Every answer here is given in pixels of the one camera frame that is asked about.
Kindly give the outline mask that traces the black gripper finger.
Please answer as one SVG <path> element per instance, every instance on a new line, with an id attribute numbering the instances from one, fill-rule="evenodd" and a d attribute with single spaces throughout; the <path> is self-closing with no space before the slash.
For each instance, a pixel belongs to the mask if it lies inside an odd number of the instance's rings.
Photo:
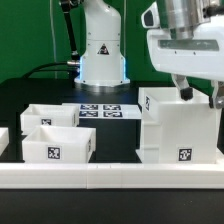
<path id="1" fill-rule="evenodd" d="M 172 74 L 172 81 L 177 87 L 182 100 L 188 101 L 193 98 L 193 89 L 189 86 L 187 78 L 182 75 Z"/>
<path id="2" fill-rule="evenodd" d="M 212 95 L 209 97 L 209 106 L 214 109 L 224 108 L 224 81 L 212 81 Z"/>

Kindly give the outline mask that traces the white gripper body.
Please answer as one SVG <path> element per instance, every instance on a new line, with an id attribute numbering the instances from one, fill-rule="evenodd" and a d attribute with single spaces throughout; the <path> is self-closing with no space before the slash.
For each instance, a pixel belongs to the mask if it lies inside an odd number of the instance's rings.
<path id="1" fill-rule="evenodd" d="M 152 65 L 157 71 L 224 81 L 224 26 L 203 24 L 192 40 L 176 41 L 160 29 L 147 32 Z"/>

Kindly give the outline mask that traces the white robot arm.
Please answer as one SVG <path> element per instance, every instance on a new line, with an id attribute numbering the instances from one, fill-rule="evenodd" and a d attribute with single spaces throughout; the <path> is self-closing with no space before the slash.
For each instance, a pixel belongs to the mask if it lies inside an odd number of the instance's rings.
<path id="1" fill-rule="evenodd" d="M 120 53 L 121 18 L 103 0 L 81 0 L 86 51 L 78 83 L 90 87 L 128 82 Z M 184 100 L 193 97 L 187 79 L 214 86 L 212 108 L 224 108 L 224 5 L 211 0 L 155 0 L 141 15 L 153 67 L 172 76 Z"/>

